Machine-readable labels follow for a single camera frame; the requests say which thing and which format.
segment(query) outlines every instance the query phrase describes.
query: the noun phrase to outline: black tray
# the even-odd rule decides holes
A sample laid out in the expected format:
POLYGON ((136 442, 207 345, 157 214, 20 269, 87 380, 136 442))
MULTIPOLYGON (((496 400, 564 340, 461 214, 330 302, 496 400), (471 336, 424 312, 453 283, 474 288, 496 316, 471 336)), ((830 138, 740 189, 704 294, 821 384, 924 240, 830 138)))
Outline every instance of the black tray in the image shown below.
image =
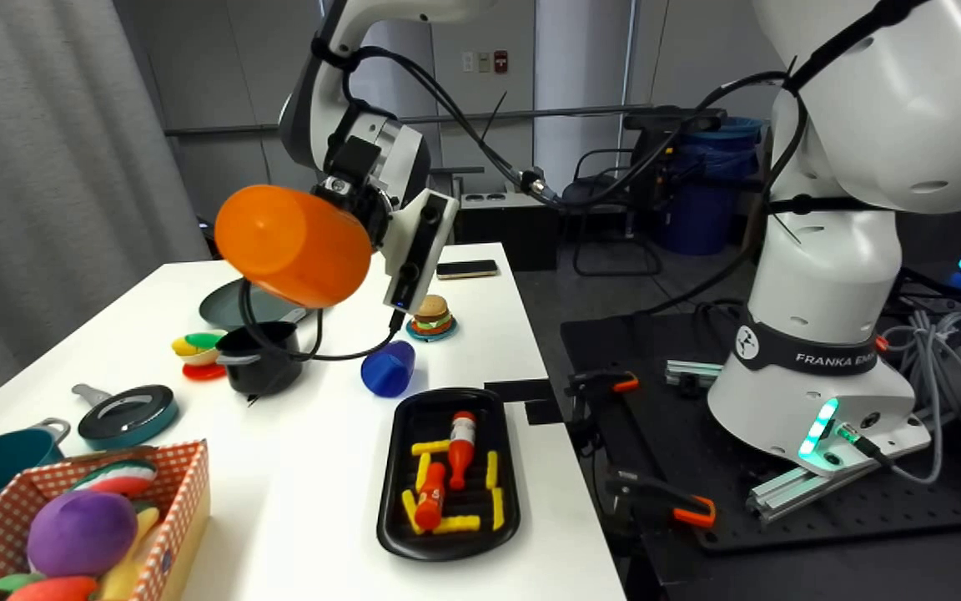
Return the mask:
POLYGON ((503 403, 474 388, 445 388, 401 400, 395 412, 387 466, 383 466, 383 495, 376 519, 376 542, 401 558, 410 560, 453 560, 483 555, 516 535, 522 504, 516 482, 512 460, 512 436, 503 403), (476 442, 474 463, 468 473, 468 488, 461 495, 446 495, 445 513, 481 513, 476 535, 413 535, 406 511, 401 504, 401 492, 413 492, 416 459, 410 459, 413 442, 446 442, 453 412, 476 414, 476 442), (483 488, 488 452, 496 452, 496 482, 503 488, 503 526, 492 531, 492 495, 483 488))

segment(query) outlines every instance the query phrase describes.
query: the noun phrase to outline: purple ball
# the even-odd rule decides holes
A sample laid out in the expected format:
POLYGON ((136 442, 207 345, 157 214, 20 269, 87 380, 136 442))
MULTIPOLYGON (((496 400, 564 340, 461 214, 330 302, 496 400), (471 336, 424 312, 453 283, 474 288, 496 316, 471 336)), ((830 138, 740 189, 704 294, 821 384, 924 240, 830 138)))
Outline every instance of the purple ball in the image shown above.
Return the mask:
POLYGON ((40 508, 28 564, 44 579, 99 579, 134 545, 136 513, 117 495, 70 492, 40 508))

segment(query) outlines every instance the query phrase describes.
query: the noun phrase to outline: black cable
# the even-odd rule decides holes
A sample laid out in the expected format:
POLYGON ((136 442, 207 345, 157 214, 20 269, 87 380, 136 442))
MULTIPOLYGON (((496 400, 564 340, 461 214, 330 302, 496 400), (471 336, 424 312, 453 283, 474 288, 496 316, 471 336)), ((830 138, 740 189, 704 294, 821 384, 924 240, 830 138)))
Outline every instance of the black cable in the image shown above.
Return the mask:
POLYGON ((351 55, 351 60, 365 65, 370 56, 383 56, 399 67, 403 67, 451 118, 453 122, 481 148, 481 153, 492 161, 492 168, 496 168, 508 181, 522 181, 522 175, 512 168, 512 161, 503 153, 496 153, 471 122, 471 118, 453 105, 453 96, 436 85, 436 77, 430 77, 420 65, 413 65, 403 55, 383 50, 383 46, 360 46, 351 55))
POLYGON ((594 198, 589 198, 589 199, 580 199, 580 204, 585 204, 585 206, 589 206, 589 204, 605 204, 605 199, 618 198, 628 185, 642 181, 642 178, 663 158, 663 151, 676 148, 676 144, 691 129, 691 122, 698 122, 698 120, 708 118, 708 109, 711 109, 719 101, 726 101, 726 96, 730 96, 730 94, 738 94, 738 89, 743 89, 743 87, 782 85, 782 81, 788 81, 786 70, 762 70, 762 75, 751 75, 751 77, 722 85, 719 89, 711 89, 711 94, 691 109, 691 118, 684 118, 684 120, 679 122, 676 134, 669 134, 658 148, 650 148, 650 153, 648 153, 644 161, 630 165, 630 169, 628 169, 622 181, 615 181, 610 188, 598 189, 594 198))
POLYGON ((607 240, 607 245, 642 248, 642 254, 650 260, 650 267, 642 267, 642 269, 589 269, 589 267, 580 267, 585 235, 589 235, 589 210, 580 214, 577 236, 572 236, 572 265, 575 265, 577 278, 605 279, 605 278, 658 278, 661 274, 661 254, 648 240, 634 240, 634 236, 622 236, 622 240, 607 240))
POLYGON ((242 316, 243 316, 248 334, 250 334, 263 351, 271 351, 271 355, 287 355, 292 360, 359 360, 359 356, 369 356, 369 355, 387 346, 387 345, 395 340, 395 334, 403 326, 403 313, 395 312, 391 322, 387 322, 387 336, 383 336, 382 345, 374 345, 374 346, 369 346, 369 351, 354 351, 354 355, 322 355, 322 345, 323 345, 323 312, 315 312, 315 322, 316 322, 316 325, 315 325, 315 345, 310 345, 310 351, 297 355, 297 351, 287 351, 287 346, 275 345, 275 340, 262 331, 262 325, 258 325, 258 316, 255 316, 250 279, 242 279, 242 316))
MULTIPOLYGON (((734 94, 734 89, 740 89, 740 87, 738 87, 738 85, 722 87, 726 94, 713 89, 700 108, 708 108, 708 105, 713 105, 713 101, 722 101, 722 96, 727 96, 727 94, 734 94)), ((806 139, 806 134, 808 134, 808 108, 806 108, 806 101, 801 101, 798 94, 790 94, 790 96, 798 101, 798 126, 795 126, 788 148, 782 151, 782 158, 773 161, 773 169, 771 169, 771 178, 767 178, 767 185, 765 185, 765 189, 767 189, 767 194, 765 194, 765 206, 771 204, 771 188, 773 188, 773 181, 778 181, 782 169, 790 165, 795 151, 801 148, 801 139, 806 139)), ((638 316, 648 316, 648 313, 670 312, 670 306, 679 306, 679 303, 684 303, 684 302, 711 291, 711 288, 722 283, 726 278, 730 278, 730 274, 749 260, 749 254, 751 254, 751 250, 749 250, 749 245, 743 245, 743 248, 740 248, 719 274, 711 274, 708 279, 689 288, 689 291, 679 294, 679 297, 669 297, 669 302, 661 302, 661 303, 653 303, 653 306, 644 306, 644 312, 622 313, 622 316, 615 316, 615 322, 638 322, 638 316)))
POLYGON ((503 101, 508 101, 508 89, 501 94, 501 101, 496 101, 495 109, 488 115, 483 129, 481 129, 481 139, 488 139, 488 129, 492 129, 495 118, 501 118, 501 109, 503 109, 503 101))
POLYGON ((749 302, 713 297, 708 303, 698 303, 691 312, 691 316, 704 325, 708 336, 713 345, 722 345, 722 351, 730 351, 734 346, 734 326, 743 325, 743 316, 749 316, 749 302))

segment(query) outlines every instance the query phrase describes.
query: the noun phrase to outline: yellow fry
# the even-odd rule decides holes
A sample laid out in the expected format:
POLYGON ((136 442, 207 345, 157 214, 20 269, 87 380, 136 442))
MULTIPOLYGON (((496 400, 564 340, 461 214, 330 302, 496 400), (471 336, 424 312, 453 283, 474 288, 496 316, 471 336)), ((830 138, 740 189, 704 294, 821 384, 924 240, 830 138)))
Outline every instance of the yellow fry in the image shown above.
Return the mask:
POLYGON ((430 454, 420 454, 420 460, 416 460, 416 478, 413 478, 413 492, 424 488, 424 473, 427 473, 427 463, 430 463, 430 460, 434 460, 430 454))
POLYGON ((446 454, 451 442, 416 442, 410 443, 410 454, 446 454))
POLYGON ((492 531, 501 531, 508 520, 503 513, 503 488, 492 488, 492 531))
POLYGON ((403 500, 403 511, 406 511, 410 531, 420 535, 420 526, 416 526, 416 520, 413 520, 416 504, 413 504, 410 488, 401 495, 401 500, 403 500))
POLYGON ((483 472, 483 488, 501 483, 501 452, 488 452, 488 472, 483 472))
POLYGON ((446 513, 434 535, 481 531, 481 513, 446 513))

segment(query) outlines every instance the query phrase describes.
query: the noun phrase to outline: black mug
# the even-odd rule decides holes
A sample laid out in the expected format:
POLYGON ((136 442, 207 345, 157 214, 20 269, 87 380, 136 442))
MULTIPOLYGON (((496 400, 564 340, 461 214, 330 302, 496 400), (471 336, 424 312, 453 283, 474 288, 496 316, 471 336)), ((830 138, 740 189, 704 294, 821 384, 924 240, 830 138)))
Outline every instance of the black mug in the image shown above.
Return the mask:
POLYGON ((302 351, 295 340, 297 325, 263 322, 258 331, 268 345, 255 340, 248 326, 237 326, 218 340, 220 363, 227 363, 227 380, 248 400, 280 395, 303 373, 303 360, 292 356, 302 351))

